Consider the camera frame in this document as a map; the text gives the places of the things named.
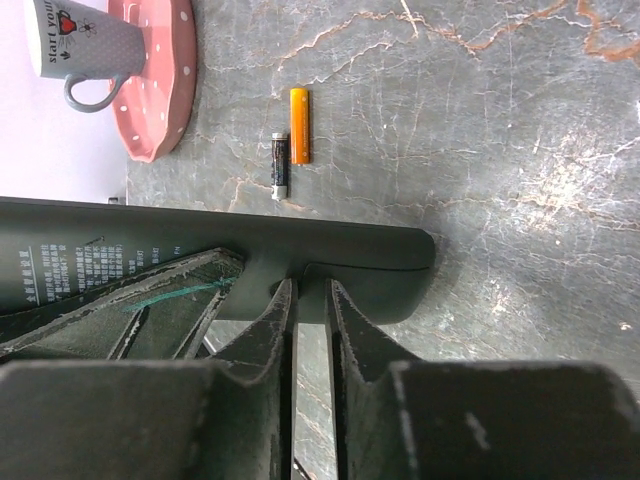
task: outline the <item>dark gray plastic part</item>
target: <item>dark gray plastic part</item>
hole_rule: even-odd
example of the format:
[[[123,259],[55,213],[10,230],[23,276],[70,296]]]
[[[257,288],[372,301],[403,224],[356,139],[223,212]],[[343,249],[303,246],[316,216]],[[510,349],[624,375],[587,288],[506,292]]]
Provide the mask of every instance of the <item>dark gray plastic part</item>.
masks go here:
[[[76,253],[97,255],[98,262],[107,256],[112,270],[97,277],[99,284],[101,279],[113,281],[223,247],[244,258],[245,271],[219,318],[254,320],[269,303],[273,287],[293,278],[300,286],[300,320],[321,323],[321,285],[324,279],[335,278],[365,315],[376,323],[393,323],[410,315],[423,298],[435,260],[432,238],[413,228],[10,198],[0,198],[0,219],[0,314],[81,293],[78,277],[86,272],[79,271]],[[57,290],[62,291],[52,294],[49,289],[47,296],[51,284],[45,283],[43,270],[50,267],[44,268],[43,262],[51,258],[46,255],[53,249],[45,248],[51,245],[58,255],[66,255],[68,278],[64,285],[57,280]],[[121,252],[122,273],[111,265],[116,248]],[[31,278],[24,276],[29,269],[35,280],[32,286],[24,283]],[[37,298],[29,290],[33,286]]]

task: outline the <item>battery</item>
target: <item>battery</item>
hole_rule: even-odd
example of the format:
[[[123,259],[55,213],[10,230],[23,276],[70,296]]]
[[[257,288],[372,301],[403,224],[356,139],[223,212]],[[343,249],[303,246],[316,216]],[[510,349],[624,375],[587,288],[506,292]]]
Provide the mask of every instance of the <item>battery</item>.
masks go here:
[[[284,200],[289,195],[289,136],[286,133],[271,135],[271,156],[271,197]]]
[[[306,88],[291,90],[291,164],[311,163],[309,127],[309,91]]]

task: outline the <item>polka dot plate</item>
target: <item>polka dot plate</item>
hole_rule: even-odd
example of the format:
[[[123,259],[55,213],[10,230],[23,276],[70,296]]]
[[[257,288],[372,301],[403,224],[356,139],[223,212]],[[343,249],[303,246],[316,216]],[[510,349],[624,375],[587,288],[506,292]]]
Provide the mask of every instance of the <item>polka dot plate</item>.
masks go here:
[[[108,11],[144,32],[147,63],[113,101],[131,158],[153,162],[180,142],[196,89],[196,32],[190,0],[109,0]]]

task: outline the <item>mug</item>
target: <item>mug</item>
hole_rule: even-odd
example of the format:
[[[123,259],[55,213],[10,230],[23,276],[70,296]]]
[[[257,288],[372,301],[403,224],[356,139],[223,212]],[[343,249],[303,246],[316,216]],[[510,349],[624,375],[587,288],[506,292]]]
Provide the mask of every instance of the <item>mug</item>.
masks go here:
[[[25,0],[31,62],[40,77],[66,80],[67,103],[83,113],[109,106],[129,77],[146,62],[142,29],[71,0]],[[113,80],[107,98],[86,105],[73,96],[85,80]]]

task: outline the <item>marble surface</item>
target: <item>marble surface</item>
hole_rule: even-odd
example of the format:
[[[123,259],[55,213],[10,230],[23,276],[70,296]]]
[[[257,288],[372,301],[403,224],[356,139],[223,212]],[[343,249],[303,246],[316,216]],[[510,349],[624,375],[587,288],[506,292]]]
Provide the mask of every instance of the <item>marble surface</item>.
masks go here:
[[[438,273],[385,327],[396,340],[427,359],[596,360],[639,392],[637,7],[199,0],[191,124],[130,164],[129,202],[423,228]],[[275,203],[270,136],[299,85],[314,162]],[[299,359],[296,455],[334,478],[322,327],[302,326]]]

